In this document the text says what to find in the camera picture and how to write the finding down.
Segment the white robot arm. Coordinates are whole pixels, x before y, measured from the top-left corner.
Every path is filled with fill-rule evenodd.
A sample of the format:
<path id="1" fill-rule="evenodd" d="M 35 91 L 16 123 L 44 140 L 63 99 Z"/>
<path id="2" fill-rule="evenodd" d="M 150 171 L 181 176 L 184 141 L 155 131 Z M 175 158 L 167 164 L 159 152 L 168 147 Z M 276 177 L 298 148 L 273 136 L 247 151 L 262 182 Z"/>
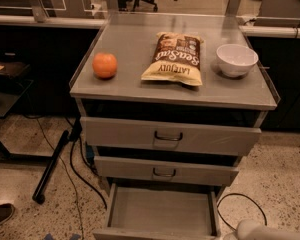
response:
<path id="1" fill-rule="evenodd" d="M 242 220 L 236 233 L 239 240 L 300 240 L 300 233 L 274 229 L 254 220 Z"/>

